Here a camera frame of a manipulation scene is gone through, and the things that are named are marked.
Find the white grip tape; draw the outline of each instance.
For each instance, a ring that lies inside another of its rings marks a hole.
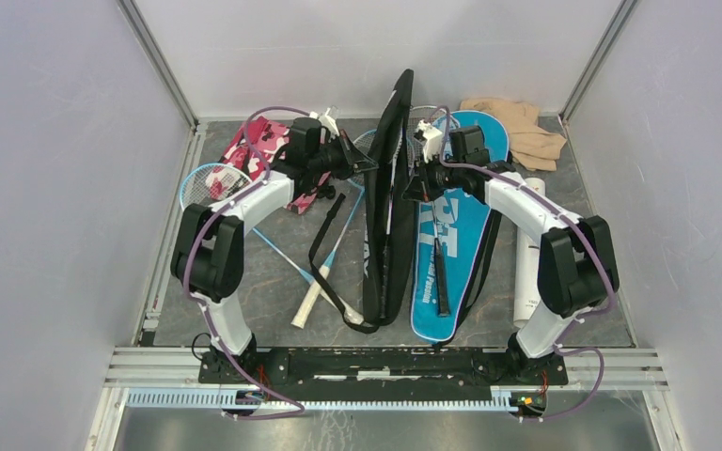
[[[329,266],[322,265],[322,267],[320,268],[320,275],[324,279],[328,278],[328,274],[330,272],[331,268]],[[294,319],[292,319],[291,321],[292,326],[298,327],[300,329],[306,327],[306,320],[308,319],[308,315],[311,314],[311,309],[314,308],[314,304],[317,303],[317,298],[320,295],[322,295],[328,303],[330,303],[334,306],[334,308],[336,308],[334,303],[331,302],[327,293],[322,290],[320,284],[315,280],[311,283],[311,286],[308,287],[308,292],[303,298],[303,301],[300,303],[300,308],[297,309],[297,313],[294,315]],[[360,313],[350,307],[346,302],[344,302],[343,299],[339,298],[339,300],[341,301],[341,303],[344,304],[344,308],[346,309],[345,318],[347,318],[349,322],[353,324],[361,324],[362,322],[364,322],[364,317]]]

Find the white wall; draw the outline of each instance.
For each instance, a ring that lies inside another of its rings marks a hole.
[[[619,0],[137,0],[200,117],[267,105],[381,113],[402,70],[415,102],[472,96],[559,111]]]
[[[722,449],[722,3],[641,2],[571,123],[689,449]]]
[[[0,449],[82,449],[188,130],[114,0],[0,1]]]

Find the gray wall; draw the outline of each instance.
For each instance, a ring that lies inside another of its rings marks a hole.
[[[116,2],[0,1],[0,449],[82,449],[186,126]]]
[[[641,2],[571,132],[689,449],[722,449],[722,2]]]

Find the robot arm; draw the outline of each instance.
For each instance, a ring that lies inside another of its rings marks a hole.
[[[451,161],[486,167],[498,174],[497,178],[468,167],[452,168],[440,164],[442,133],[424,122],[417,130],[416,139],[423,144],[422,159],[416,162],[416,175],[406,195],[414,200],[429,201],[446,189],[462,188],[492,210],[510,218],[540,244],[537,283],[541,303],[508,343],[508,352],[517,366],[529,366],[530,362],[551,354],[569,324],[606,297],[604,283],[591,256],[560,218],[566,218],[583,232],[602,262],[613,289],[617,290],[619,276],[607,222],[598,216],[585,219],[563,209],[532,191],[509,164],[491,163],[479,127],[450,132]]]
[[[234,355],[242,354],[253,339],[236,294],[243,276],[244,236],[273,211],[314,190],[323,173],[345,179],[377,167],[327,113],[295,119],[289,136],[286,158],[273,163],[270,177],[260,186],[247,187],[253,191],[245,196],[234,195],[209,206],[191,205],[181,217],[170,271],[182,281],[197,234],[220,211],[204,237],[204,241],[213,239],[213,247],[197,247],[189,285],[190,294],[201,301],[210,330],[216,332],[212,343],[219,348],[216,340],[222,340]]]

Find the aluminum frame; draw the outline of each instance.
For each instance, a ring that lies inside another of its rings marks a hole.
[[[203,350],[206,348],[196,348],[196,351]],[[486,351],[500,352],[502,349]],[[657,352],[652,349],[602,349],[602,352],[605,373],[600,390],[641,392],[649,409],[651,426],[661,451],[684,449],[669,408],[667,379]],[[570,383],[565,386],[551,386],[549,390],[555,392],[590,389],[598,373],[599,359],[594,355],[576,355],[566,357],[565,361]],[[123,412],[133,391],[148,394],[154,393],[155,389],[166,394],[204,392],[202,395],[213,395],[255,388],[248,384],[198,383],[199,369],[200,362],[187,348],[116,348],[106,374],[101,401],[85,450],[113,449]],[[535,391],[539,388],[538,386],[492,386],[492,398],[496,400],[497,397],[509,392]],[[413,405],[363,402],[313,404],[309,406],[312,410],[497,410],[496,402],[491,406],[462,402],[433,404],[425,402],[413,403]],[[213,408],[213,406],[204,402],[202,408]]]
[[[610,23],[604,30],[604,34],[599,39],[599,43],[596,45],[593,54],[590,56],[588,64],[583,69],[582,75],[580,75],[580,79],[577,80],[577,84],[574,86],[574,89],[572,89],[572,94],[569,96],[569,99],[566,101],[563,109],[560,110],[560,117],[564,122],[568,122],[573,116],[574,111],[577,109],[577,106],[579,106],[583,96],[588,91],[590,83],[593,81],[597,72],[599,72],[599,68],[602,66],[604,59],[607,57],[607,54],[610,53],[610,50],[613,48],[613,44],[618,39],[621,30],[626,25],[627,20],[633,13],[633,10],[635,10],[637,3],[638,0],[621,0],[619,7],[616,8],[613,18],[610,19]]]
[[[176,182],[176,192],[170,202],[170,208],[167,211],[167,221],[165,222],[165,230],[162,234],[161,243],[158,246],[159,252],[153,261],[150,278],[145,287],[144,299],[145,303],[139,312],[136,331],[133,343],[137,344],[142,339],[142,334],[154,332],[159,326],[159,317],[162,314],[162,305],[165,303],[165,294],[167,292],[167,282],[170,280],[170,260],[173,256],[174,240],[176,239],[176,230],[181,222],[181,207],[179,205],[178,189],[184,182],[184,179],[198,166],[200,163],[200,154],[203,152],[203,143],[206,139],[206,131],[209,129],[209,123],[205,122],[197,126],[195,133],[190,137],[187,143],[187,149],[181,162],[181,171]]]
[[[140,45],[148,55],[150,64],[156,69],[156,73],[159,74],[159,78],[162,79],[162,83],[165,85],[167,92],[173,98],[173,102],[176,103],[176,107],[179,109],[181,116],[194,129],[198,125],[198,119],[186,100],[179,82],[176,81],[176,77],[173,75],[173,71],[165,60],[165,56],[162,54],[162,50],[159,48],[159,44],[156,43],[156,39],[150,33],[148,24],[145,23],[145,19],[142,17],[142,13],[139,11],[139,7],[134,0],[118,0],[118,5],[126,16],[126,20],[129,22],[129,26],[137,36]]]

